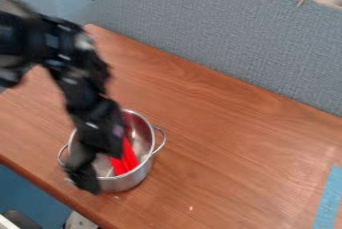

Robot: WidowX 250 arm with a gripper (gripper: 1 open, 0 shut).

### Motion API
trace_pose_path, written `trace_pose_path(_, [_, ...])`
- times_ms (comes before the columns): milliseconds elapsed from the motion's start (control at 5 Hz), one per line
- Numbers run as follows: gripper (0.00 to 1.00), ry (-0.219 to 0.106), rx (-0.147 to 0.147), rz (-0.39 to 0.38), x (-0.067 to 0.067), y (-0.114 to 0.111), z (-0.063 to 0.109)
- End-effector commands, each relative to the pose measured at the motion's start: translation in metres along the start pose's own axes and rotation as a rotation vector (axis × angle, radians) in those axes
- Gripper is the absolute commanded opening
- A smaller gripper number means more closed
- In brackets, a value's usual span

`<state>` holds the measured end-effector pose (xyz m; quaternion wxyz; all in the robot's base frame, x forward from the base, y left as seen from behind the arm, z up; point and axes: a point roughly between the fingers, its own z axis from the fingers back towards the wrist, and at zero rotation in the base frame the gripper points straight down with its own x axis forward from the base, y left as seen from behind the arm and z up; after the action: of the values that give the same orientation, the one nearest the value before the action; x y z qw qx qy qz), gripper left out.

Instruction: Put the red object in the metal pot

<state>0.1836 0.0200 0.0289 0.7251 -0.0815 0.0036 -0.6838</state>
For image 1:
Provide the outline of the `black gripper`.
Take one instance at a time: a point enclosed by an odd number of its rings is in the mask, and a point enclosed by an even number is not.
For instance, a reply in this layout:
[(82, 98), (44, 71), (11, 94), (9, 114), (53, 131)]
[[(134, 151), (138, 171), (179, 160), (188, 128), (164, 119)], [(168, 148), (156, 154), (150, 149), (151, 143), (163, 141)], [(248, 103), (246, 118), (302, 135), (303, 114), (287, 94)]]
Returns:
[(68, 102), (67, 112), (79, 143), (67, 157), (64, 171), (79, 189), (98, 195), (102, 188), (92, 166), (96, 154), (104, 153), (114, 158), (123, 156), (126, 126), (120, 106), (114, 100), (102, 98), (91, 105)]

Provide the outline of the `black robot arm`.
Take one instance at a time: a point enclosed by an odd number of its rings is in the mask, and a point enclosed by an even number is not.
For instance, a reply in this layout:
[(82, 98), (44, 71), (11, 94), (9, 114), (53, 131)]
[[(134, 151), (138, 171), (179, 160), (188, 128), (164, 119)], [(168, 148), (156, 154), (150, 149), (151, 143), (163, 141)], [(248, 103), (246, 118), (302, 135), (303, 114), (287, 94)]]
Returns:
[(0, 0), (0, 87), (16, 87), (25, 69), (41, 66), (64, 95), (79, 143), (64, 162), (76, 187), (102, 192), (96, 155), (123, 157), (122, 108), (107, 96), (108, 65), (84, 28), (35, 11), (21, 0)]

